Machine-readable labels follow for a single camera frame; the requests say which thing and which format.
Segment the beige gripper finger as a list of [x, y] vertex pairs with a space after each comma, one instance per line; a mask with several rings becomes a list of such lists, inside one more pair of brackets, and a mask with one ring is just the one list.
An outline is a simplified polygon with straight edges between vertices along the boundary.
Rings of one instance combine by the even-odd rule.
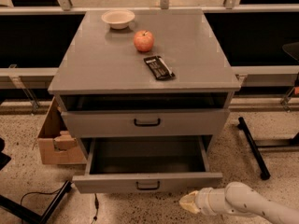
[[189, 211], [193, 214], [198, 214], [200, 212], [200, 209], [197, 207], [195, 203], [195, 198], [198, 191], [195, 190], [183, 197], [179, 200], [179, 205], [186, 211]]

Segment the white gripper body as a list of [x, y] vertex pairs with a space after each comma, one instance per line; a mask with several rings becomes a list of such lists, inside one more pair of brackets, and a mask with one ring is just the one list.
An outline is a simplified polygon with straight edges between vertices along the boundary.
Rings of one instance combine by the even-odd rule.
[[199, 190], [195, 195], [195, 204], [203, 215], [224, 214], [226, 211], [224, 189], [203, 188]]

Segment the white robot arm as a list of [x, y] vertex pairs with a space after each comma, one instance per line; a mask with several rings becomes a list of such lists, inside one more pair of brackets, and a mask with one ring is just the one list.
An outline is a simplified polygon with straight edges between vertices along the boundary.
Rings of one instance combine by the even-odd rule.
[[183, 196], [179, 204], [193, 214], [259, 216], [272, 224], [299, 224], [298, 210], [266, 199], [241, 182], [231, 182], [223, 189], [195, 190]]

